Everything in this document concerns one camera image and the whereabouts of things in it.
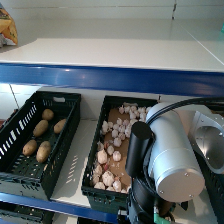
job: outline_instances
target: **plastic crate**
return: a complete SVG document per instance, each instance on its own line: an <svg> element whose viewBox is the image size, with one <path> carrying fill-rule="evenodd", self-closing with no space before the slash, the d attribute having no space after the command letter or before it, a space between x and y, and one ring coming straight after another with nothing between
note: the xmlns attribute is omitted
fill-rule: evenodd
<svg viewBox="0 0 224 224"><path fill-rule="evenodd" d="M56 185L61 167L80 121L80 94L36 92L0 130L0 192L48 200ZM36 161L36 153L26 157L23 146L33 139L33 130L42 112L49 108L54 118L48 130L35 138L51 144L51 153L44 163ZM66 118L60 134L54 125Z"/></svg>
<svg viewBox="0 0 224 224"><path fill-rule="evenodd" d="M0 217L11 223L17 224L50 224L54 212L44 211L27 206L14 205L0 202Z"/></svg>
<svg viewBox="0 0 224 224"><path fill-rule="evenodd" d="M217 218L218 224L224 224L224 175L213 173L201 155L195 152L198 164L205 178L205 186Z"/></svg>
<svg viewBox="0 0 224 224"><path fill-rule="evenodd" d="M91 187L89 183L94 169L97 142L99 140L103 142L103 136L100 135L103 121L108 121L109 112L112 108L120 107L124 102L130 104L137 103L139 107L152 107L157 104L156 100L150 99L105 96L81 187L82 194L87 196L92 209L113 214L117 214L119 208L126 209L127 195L118 192L95 189Z"/></svg>

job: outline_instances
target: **tiled wall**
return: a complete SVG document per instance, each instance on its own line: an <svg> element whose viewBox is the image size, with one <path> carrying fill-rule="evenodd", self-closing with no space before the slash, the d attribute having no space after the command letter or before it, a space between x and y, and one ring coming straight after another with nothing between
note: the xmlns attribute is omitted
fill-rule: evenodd
<svg viewBox="0 0 224 224"><path fill-rule="evenodd" d="M223 0L1 0L15 19L223 18Z"/></svg>

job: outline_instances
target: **crate slot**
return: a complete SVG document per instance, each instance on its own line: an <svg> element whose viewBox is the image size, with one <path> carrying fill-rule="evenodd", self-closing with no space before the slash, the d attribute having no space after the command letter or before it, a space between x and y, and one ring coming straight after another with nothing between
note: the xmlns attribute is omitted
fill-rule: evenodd
<svg viewBox="0 0 224 224"><path fill-rule="evenodd" d="M11 133L11 136L12 136L13 140L16 141L16 136L14 134L14 131L11 131L10 133Z"/></svg>
<svg viewBox="0 0 224 224"><path fill-rule="evenodd" d="M4 149L5 149L5 151L7 152L7 148L6 148L5 144L3 144L3 148L4 148Z"/></svg>
<svg viewBox="0 0 224 224"><path fill-rule="evenodd" d="M8 148L10 148L10 145L9 145L8 141L6 141L6 145L8 146Z"/></svg>
<svg viewBox="0 0 224 224"><path fill-rule="evenodd" d="M9 141L10 141L10 143L11 143L11 145L13 144L13 142L12 142L12 140L11 140L11 138L9 137Z"/></svg>
<svg viewBox="0 0 224 224"><path fill-rule="evenodd" d="M4 156L4 152L1 148L0 148L0 153Z"/></svg>
<svg viewBox="0 0 224 224"><path fill-rule="evenodd" d="M18 128L16 128L16 131L17 131L18 135L20 135L20 132L19 132L19 129Z"/></svg>

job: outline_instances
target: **white countertop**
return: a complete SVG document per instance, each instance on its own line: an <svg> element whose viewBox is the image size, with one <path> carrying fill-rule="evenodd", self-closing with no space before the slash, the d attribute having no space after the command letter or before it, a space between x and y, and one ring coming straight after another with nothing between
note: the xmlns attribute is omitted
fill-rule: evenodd
<svg viewBox="0 0 224 224"><path fill-rule="evenodd" d="M224 72L223 21L209 21L18 19L0 62Z"/></svg>
<svg viewBox="0 0 224 224"><path fill-rule="evenodd" d="M96 126L97 121L80 121L51 197L52 200L90 207L87 197L82 195L81 185ZM177 205L173 215L176 222L183 224L217 223L206 189L204 189L198 197L189 201L189 208L187 211L184 211ZM66 215L57 216L57 220L67 220L66 223L69 224L70 220L73 220L74 217L68 217L69 216Z"/></svg>

